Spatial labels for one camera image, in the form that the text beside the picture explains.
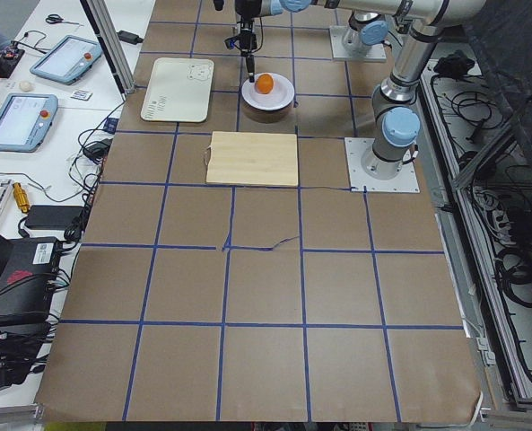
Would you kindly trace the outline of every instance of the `black fabric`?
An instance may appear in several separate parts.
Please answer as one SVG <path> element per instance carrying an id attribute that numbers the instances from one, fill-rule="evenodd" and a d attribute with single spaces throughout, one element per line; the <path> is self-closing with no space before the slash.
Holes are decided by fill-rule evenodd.
<path id="1" fill-rule="evenodd" d="M 465 26 L 495 101 L 532 168 L 532 0 L 487 0 Z"/>

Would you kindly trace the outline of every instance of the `black plug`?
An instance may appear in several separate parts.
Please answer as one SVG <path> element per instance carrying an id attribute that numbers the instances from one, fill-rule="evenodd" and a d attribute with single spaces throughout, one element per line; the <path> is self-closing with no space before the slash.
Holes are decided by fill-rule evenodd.
<path id="1" fill-rule="evenodd" d="M 120 30 L 118 32 L 118 38 L 126 43 L 131 43 L 132 45 L 135 45 L 137 43 L 144 42 L 144 39 L 142 39 L 137 34 L 131 33 L 129 31 Z"/>

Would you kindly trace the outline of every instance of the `orange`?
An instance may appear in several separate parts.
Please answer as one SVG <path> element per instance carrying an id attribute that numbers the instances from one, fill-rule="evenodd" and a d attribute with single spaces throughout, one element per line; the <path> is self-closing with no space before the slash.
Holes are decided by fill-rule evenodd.
<path id="1" fill-rule="evenodd" d="M 256 90 L 262 94 L 269 94 L 274 89 L 274 78 L 270 74 L 262 74 L 256 80 Z"/>

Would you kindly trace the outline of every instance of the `white plate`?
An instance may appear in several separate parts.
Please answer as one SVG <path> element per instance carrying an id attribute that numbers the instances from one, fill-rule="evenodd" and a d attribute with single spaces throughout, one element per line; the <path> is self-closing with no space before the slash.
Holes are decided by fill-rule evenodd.
<path id="1" fill-rule="evenodd" d="M 293 101 L 295 91 L 292 83 L 285 76 L 270 75 L 274 78 L 274 88 L 268 94 L 258 92 L 255 83 L 251 83 L 249 80 L 241 86 L 241 96 L 244 101 L 258 110 L 280 110 Z"/>

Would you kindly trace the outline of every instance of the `sticker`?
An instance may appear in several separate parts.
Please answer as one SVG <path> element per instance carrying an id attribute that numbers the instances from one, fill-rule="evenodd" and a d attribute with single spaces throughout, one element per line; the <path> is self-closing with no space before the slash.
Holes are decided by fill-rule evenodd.
<path id="1" fill-rule="evenodd" d="M 34 253 L 33 265 L 42 265 L 49 263 L 52 258 L 52 249 L 54 244 L 52 242 L 45 242 L 36 246 L 36 252 Z"/>
<path id="2" fill-rule="evenodd" d="M 87 101 L 91 98 L 92 92 L 87 92 L 86 90 L 74 90 L 70 96 L 73 99 L 78 99 L 79 101 Z"/>

